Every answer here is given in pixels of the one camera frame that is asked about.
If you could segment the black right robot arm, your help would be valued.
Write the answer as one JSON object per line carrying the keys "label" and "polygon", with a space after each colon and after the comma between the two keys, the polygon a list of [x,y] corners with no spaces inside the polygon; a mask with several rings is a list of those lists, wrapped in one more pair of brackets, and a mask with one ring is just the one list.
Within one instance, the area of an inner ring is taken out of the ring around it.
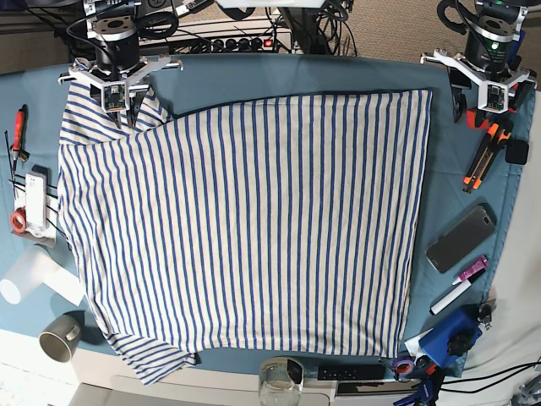
{"label": "black right robot arm", "polygon": [[147,76],[162,69],[183,69],[169,53],[140,54],[142,40],[166,40],[177,31],[177,10],[140,10],[141,1],[85,1],[85,16],[66,28],[69,37],[96,51],[96,58],[76,58],[58,83],[73,81],[90,88],[90,99],[121,125],[122,116],[133,129],[145,94]]}

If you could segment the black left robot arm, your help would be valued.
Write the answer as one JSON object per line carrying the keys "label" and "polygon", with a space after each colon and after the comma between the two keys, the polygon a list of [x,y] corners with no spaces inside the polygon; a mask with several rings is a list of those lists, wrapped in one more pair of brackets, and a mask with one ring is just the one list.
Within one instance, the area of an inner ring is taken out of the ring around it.
{"label": "black left robot arm", "polygon": [[[200,36],[179,26],[181,14],[191,13],[201,3],[184,4],[181,8],[153,6],[142,10],[137,1],[109,1],[107,6],[133,22],[139,38],[165,41],[176,33],[184,33],[179,47],[198,47],[206,52],[256,52],[275,49],[276,38],[265,35],[224,38],[220,34]],[[441,1],[437,7],[440,21],[449,29],[467,36],[466,48],[454,56],[443,49],[423,54],[423,63],[436,63],[447,68],[454,103],[454,117],[465,116],[473,129],[486,129],[499,116],[516,112],[528,92],[535,88],[537,75],[521,67],[518,49],[524,32],[522,22],[530,1],[479,1],[471,13],[459,1]],[[279,8],[265,33],[275,35],[285,26],[292,41],[303,53],[328,55],[341,40],[351,4],[348,1],[323,1],[318,8]]]}

